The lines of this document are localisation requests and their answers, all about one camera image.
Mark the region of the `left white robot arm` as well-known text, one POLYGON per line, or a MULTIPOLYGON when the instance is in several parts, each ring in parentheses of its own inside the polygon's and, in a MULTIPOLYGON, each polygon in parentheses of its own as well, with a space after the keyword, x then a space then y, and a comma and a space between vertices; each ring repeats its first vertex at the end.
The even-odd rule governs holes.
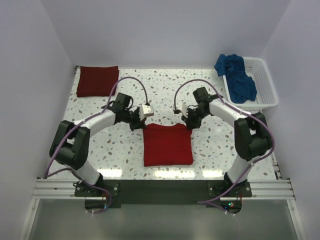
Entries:
POLYGON ((79 180, 86 184, 86 191, 99 196, 104 190, 103 176, 88 161, 90 138, 118 123, 129 124, 133 130, 145 129, 147 117, 154 111, 147 102, 135 110, 129 106, 133 98, 119 93, 115 100, 99 111, 77 122, 60 122, 49 150, 50 162, 66 166, 79 180))

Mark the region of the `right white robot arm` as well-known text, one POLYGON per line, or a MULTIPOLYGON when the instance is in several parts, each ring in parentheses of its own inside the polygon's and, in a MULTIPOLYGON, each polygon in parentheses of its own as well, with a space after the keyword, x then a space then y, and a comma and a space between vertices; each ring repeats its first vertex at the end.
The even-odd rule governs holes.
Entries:
POLYGON ((209 94, 205 87, 196 89, 193 96, 196 105, 177 105, 177 109, 182 111, 181 119, 187 129, 200 128, 202 120, 207 116, 216 116, 233 127, 236 157, 231 168, 224 174, 220 189, 221 193, 233 197, 247 181, 255 161, 274 147, 265 116, 260 112, 243 111, 222 96, 209 94))

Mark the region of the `red t shirt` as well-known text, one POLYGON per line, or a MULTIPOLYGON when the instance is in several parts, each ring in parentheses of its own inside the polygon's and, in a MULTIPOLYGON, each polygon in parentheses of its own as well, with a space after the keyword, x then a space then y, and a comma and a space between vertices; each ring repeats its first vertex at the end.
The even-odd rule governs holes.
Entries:
POLYGON ((145 167, 190 166, 193 164, 192 131, 183 124, 149 124, 143 130, 145 167))

